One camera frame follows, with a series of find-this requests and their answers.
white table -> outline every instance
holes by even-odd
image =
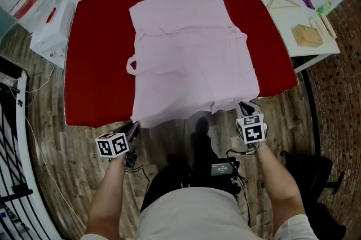
[[[270,0],[261,1],[265,4],[265,6],[267,6]],[[309,20],[316,14],[316,11],[307,8],[302,0],[291,1],[298,3],[301,7],[276,8],[269,10],[269,13],[280,32],[290,57],[315,56],[310,61],[295,68],[294,71],[299,73],[300,71],[314,65],[318,61],[325,59],[329,55],[339,54],[340,50],[334,39],[323,43],[318,48],[301,47],[297,45],[292,34],[292,28],[294,28],[297,24],[309,26]]]

hand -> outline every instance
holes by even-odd
[[[111,161],[111,163],[116,163],[116,165],[121,165],[121,167],[125,167],[125,163],[126,163],[126,161],[125,161],[125,154],[126,153],[124,153],[123,155],[120,155],[119,157],[117,157],[117,158],[113,158],[112,159],[112,161]]]

wooden hanger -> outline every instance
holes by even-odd
[[[294,7],[301,7],[298,3],[295,3],[295,2],[293,2],[293,1],[291,1],[291,0],[284,0],[284,1],[289,2],[291,5],[272,8],[272,4],[275,2],[275,0],[270,0],[270,1],[268,2],[268,4],[267,4],[267,8],[268,8],[269,10],[274,10],[274,9],[276,9],[276,8],[294,8]]]

red label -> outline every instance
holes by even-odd
[[[13,15],[13,17],[16,20],[20,20],[29,10],[30,8],[35,4],[37,0],[27,0]]]

pink shirt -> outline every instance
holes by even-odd
[[[136,31],[127,64],[136,76],[133,122],[153,127],[258,96],[247,36],[223,0],[145,0],[129,11]]]

